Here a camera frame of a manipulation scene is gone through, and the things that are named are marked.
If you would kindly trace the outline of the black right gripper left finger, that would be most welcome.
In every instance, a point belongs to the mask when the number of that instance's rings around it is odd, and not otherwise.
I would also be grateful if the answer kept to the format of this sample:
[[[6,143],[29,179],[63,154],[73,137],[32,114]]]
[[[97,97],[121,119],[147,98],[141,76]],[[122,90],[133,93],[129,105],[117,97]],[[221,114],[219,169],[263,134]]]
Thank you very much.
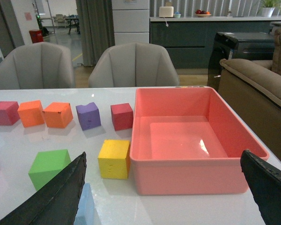
[[[83,152],[33,196],[0,220],[0,225],[72,225],[87,168]]]

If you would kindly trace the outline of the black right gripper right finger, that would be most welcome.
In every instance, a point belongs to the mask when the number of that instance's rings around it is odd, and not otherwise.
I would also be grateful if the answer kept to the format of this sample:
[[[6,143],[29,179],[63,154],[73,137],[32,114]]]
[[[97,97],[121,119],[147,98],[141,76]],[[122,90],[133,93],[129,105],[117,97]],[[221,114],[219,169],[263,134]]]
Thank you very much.
[[[244,150],[240,165],[266,225],[281,225],[281,170]]]

